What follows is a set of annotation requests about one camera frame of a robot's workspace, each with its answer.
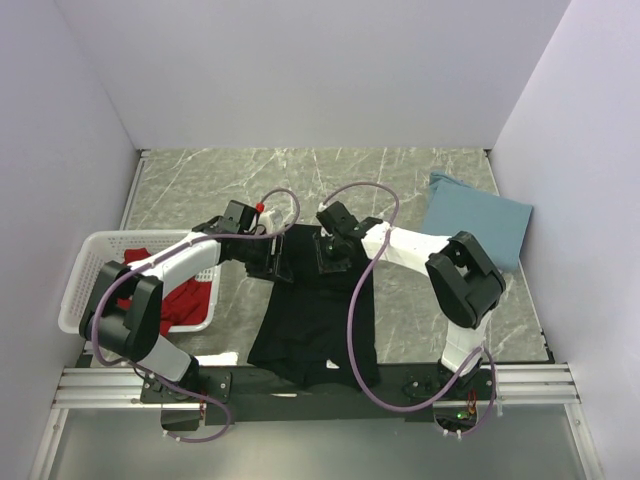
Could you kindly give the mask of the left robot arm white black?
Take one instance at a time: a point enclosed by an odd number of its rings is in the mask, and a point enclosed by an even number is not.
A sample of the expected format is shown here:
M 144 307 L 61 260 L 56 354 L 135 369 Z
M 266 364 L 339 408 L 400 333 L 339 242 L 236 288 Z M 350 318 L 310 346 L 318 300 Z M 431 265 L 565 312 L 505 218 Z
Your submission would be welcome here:
M 261 226 L 263 202 L 230 201 L 225 212 L 192 228 L 170 247 L 129 264 L 109 261 L 100 269 L 79 323 L 79 334 L 95 347 L 114 353 L 164 380 L 176 401 L 193 399 L 201 389 L 197 359 L 161 334 L 162 304 L 169 294 L 202 270 L 226 261 L 267 266 L 285 229 Z

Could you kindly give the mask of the black t shirt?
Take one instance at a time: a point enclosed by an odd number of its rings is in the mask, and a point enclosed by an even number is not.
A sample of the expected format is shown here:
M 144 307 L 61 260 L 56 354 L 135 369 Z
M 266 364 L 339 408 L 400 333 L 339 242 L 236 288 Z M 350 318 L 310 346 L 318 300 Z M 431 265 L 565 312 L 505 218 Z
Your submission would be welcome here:
M 359 387 L 349 362 L 347 318 L 353 290 L 369 265 L 358 250 L 346 272 L 319 272 L 318 226 L 293 226 L 284 238 L 292 283 L 273 285 L 248 363 L 298 386 L 333 383 Z

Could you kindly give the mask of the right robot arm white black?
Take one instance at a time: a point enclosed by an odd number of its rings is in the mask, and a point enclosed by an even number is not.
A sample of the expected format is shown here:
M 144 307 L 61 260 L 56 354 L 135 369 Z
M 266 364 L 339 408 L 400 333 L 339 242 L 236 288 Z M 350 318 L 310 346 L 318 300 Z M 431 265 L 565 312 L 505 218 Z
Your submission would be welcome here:
M 430 280 L 448 320 L 439 387 L 449 398 L 464 397 L 474 386 L 472 371 L 482 355 L 486 316 L 498 306 L 506 288 L 478 240 L 465 231 L 447 237 L 394 227 L 374 217 L 359 221 L 339 201 L 320 206 L 316 218 L 323 230 L 314 237 L 322 274 L 346 271 L 362 254 L 369 265 L 360 274 L 359 287 L 379 261 Z

